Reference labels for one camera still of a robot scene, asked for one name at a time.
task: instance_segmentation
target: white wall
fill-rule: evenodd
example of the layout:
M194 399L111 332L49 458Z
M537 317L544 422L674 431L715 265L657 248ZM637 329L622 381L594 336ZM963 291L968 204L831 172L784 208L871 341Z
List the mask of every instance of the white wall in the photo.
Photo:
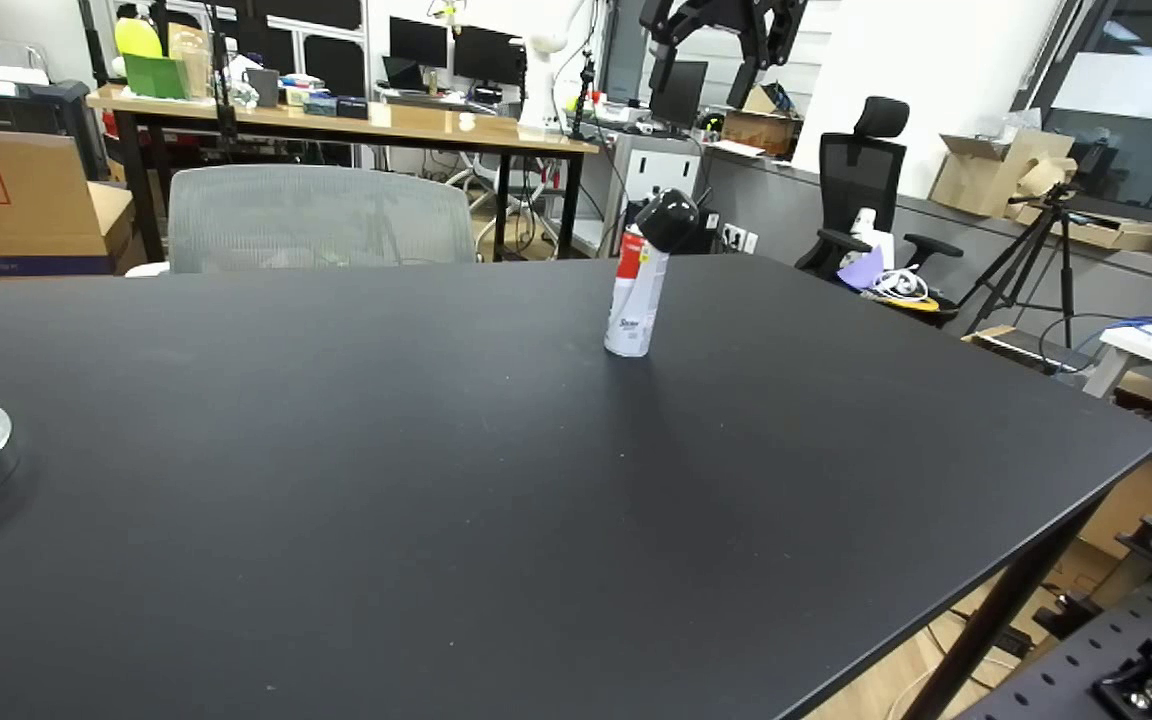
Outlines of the white wall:
M901 194L927 196L939 131L1001 129L1060 0L841 0L794 169L816 172L818 131L851 129L864 96L912 110Z
M0 42L43 49L53 82L92 85L92 61L76 0L0 0Z

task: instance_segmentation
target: camera tripod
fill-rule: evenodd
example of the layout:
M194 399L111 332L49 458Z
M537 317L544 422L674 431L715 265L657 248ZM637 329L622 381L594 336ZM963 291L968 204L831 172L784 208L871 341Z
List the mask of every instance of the camera tripod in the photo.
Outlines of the camera tripod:
M1052 237L1055 234L1055 253L1060 253L1060 305L1028 305L1028 307L1044 307L1044 312L1060 312L1065 326L1065 350L1073 350L1073 253L1067 253L1067 204L1073 188L1055 185L1046 188L1046 196L1022 199L1036 204L1040 215L978 273L978 282L968 289L968 295L961 300L961 307L968 307L968 300L975 291L987 291L982 305L975 307L968 332L975 332L997 307L1017 307L1018 291Z

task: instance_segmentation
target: black table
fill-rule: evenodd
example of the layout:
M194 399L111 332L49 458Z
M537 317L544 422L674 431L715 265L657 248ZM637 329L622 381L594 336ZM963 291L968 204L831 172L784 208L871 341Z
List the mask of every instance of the black table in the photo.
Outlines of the black table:
M734 256L618 366L606 278L0 283L0 720L803 713L1152 454Z

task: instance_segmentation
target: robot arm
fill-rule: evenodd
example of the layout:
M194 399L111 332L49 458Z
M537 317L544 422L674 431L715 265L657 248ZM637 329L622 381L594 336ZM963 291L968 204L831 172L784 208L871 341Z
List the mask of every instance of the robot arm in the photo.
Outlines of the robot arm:
M645 27L661 45L652 68L652 94L667 88L680 45L697 27L730 27L738 37L738 72L729 94L729 106L738 110L768 63L784 63L799 33L807 0L682 0L670 13L670 0L646 0Z

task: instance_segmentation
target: monitor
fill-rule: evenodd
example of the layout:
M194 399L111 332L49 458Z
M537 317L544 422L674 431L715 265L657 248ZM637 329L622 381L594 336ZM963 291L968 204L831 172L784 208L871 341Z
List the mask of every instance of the monitor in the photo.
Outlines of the monitor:
M652 120L667 129L692 129L698 120L705 75L705 61L674 61L667 82L652 94Z
M480 85L524 85L526 54L507 33L461 27L450 72Z
M385 82L386 82L386 88L413 88L413 94L424 94L420 63L400 61L400 57L385 57Z
M420 68L448 68L448 27L391 17L386 19L386 57L413 61Z
M254 0L254 17L359 27L365 26L365 0Z

